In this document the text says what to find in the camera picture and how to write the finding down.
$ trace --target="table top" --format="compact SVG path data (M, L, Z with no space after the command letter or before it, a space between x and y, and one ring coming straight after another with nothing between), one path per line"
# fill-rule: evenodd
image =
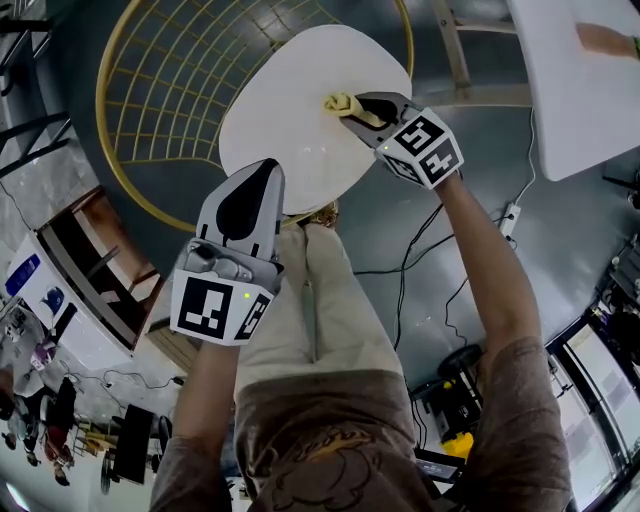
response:
M536 109L540 161L561 180L640 144L640 63L586 52L575 24L640 36L629 0L509 0Z
M373 150L324 110L335 92L411 97L402 65L362 32L323 25L298 34L260 68L225 116L220 159L228 175L265 158L285 174L284 212L315 211L351 188Z

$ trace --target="forearm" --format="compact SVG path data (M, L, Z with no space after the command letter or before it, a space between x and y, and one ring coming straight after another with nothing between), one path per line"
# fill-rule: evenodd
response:
M540 336L538 306L520 261L458 174L436 189L449 215L493 359L507 344Z
M174 436L197 440L220 459L233 406L239 347L203 342L178 399Z
M585 50L615 57L639 59L636 41L633 36L621 34L609 27L592 23L578 23L576 30Z

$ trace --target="power strip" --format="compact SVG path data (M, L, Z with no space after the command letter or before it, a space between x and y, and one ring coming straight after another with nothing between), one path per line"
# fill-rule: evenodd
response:
M500 223L500 233L502 233L505 238L511 238L513 230L516 227L516 222L518 222L518 218L520 217L521 211L522 208L516 206L513 203L509 203L509 205L507 206L504 218Z

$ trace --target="black cable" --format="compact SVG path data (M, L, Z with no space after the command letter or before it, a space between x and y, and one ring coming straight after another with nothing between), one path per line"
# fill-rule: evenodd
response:
M24 222L24 225L27 226L27 229L29 231L31 231L31 226L29 226L27 221L24 219L24 215L22 215L22 210L20 210L20 207L18 206L18 203L16 202L16 198L13 197L11 194L9 194L9 191L5 188L4 183L2 183L1 180L0 180L0 187L2 187L2 191L13 201L13 205L16 207L16 210L18 210L18 215L20 215L20 218L22 219L22 222Z
M124 405L122 405L118 399L113 396L111 393L109 393L109 390L107 389L107 386L105 385L104 380L102 380L100 377L90 377L88 375L80 375L79 373L72 373L69 366L67 365L67 363L65 363L64 361L60 361L60 364L62 366L64 366L67 369L67 372L64 374L64 376L62 377L63 379L65 377L67 377L68 375L71 375L72 377L75 377L76 379L80 380L80 379L85 379L85 380L89 380L89 379L93 379L93 380L97 380L98 382L100 382L100 387L102 389L104 389L105 393L107 395L109 395L109 397L111 398L111 400L113 400L116 404L118 404L118 407L120 409L126 409L126 407Z
M113 373L117 373L118 375L123 375L123 376L125 376L125 377L129 377L129 376L132 376L132 375L137 375L138 377L140 377L140 380L144 383L145 387L146 387L147 389L150 389L150 390L166 388L169 384L171 384L171 383L174 381L173 379L175 379L175 377L171 377L171 378L167 381L167 383L166 383L166 384L164 384L164 385L162 385L162 386L149 386L149 384L147 384L147 381L146 381L146 380L144 380L144 377L143 377L141 374L139 374L138 372L122 373L122 372L120 372L120 371L118 371L118 370L107 370L107 371L106 371L106 372L104 372L104 374L102 375L102 381L104 382L104 384L105 384L106 386L111 386L111 383L110 383L110 382L107 382L107 373L111 373L111 372L113 372Z
M506 219L506 217L500 217L499 219L495 219L493 220L493 222L500 222L501 220ZM431 252L434 249L437 249L438 247L440 247L442 244L444 244L445 242L448 242L449 240L451 240L452 238L454 238L455 235L449 235L445 238L443 238L442 240L440 240L439 242L436 242L433 245L430 245L429 247L427 247L426 249L423 249L422 252L419 253L419 256L407 267L405 267L405 271L412 269L413 267L415 267L422 258L424 258L427 254L429 254L429 252ZM388 275L388 274L397 274L398 272L402 272L402 268L398 267L395 268L393 270L362 270L360 272L354 272L354 275L356 276L366 276L366 275L375 275L375 276L381 276L381 275Z
M396 331L396 339L395 339L395 341L393 343L393 349L394 350L398 350L398 345L400 345L400 338L402 336L401 315L402 315L402 304L404 303L404 294L405 294L405 290L406 290L406 284L405 284L405 271L406 271L406 268L405 268L405 266L407 264L407 260L409 259L409 255L411 254L411 249L413 249L413 246L418 242L418 240L420 240L420 237L429 228L429 226L431 226L431 224L433 224L433 221L436 219L438 214L442 211L443 207L444 206L442 204L440 204L431 213L431 215L429 215L429 217L424 222L424 224L422 224L422 226L420 226L420 229L418 230L416 235L413 237L413 239L409 243L409 246L407 247L407 251L405 252L404 258L402 260L402 265L400 265L400 290L399 290L399 293L398 293L398 303L397 303L397 307L396 307L396 323L397 323L398 327L397 327L397 331Z
M413 422L418 426L418 439L416 440L416 448L424 448L425 444L427 443L427 424L422 419L422 416L420 416L420 409L418 409L418 400L416 399L416 396L413 394L411 389L409 389L409 385L407 384L406 379L404 383L407 387L407 393L409 394L409 400L411 402L411 416L413 418ZM422 427L424 427L424 441L422 440Z
M453 299L455 299L458 296L458 294L462 291L462 289L464 288L464 285L467 284L468 281L469 281L469 278L465 277L464 281L462 281L462 284L460 285L460 288L456 290L456 293L454 293L451 296L451 298L447 301L447 303L444 306L444 311L445 311L444 325L446 325L450 329L453 329L456 333L456 336L460 338L462 341L464 341L463 347L466 347L469 344L469 340L458 332L458 328L455 325L449 323L449 304L451 304L451 301L453 301Z

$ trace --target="white round table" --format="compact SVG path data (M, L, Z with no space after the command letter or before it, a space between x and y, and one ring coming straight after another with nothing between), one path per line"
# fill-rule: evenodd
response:
M322 208L352 187L375 158L324 110L332 92L397 92L411 79L384 48L340 25L311 28L278 50L245 86L220 131L227 175L265 158L283 168L284 213Z

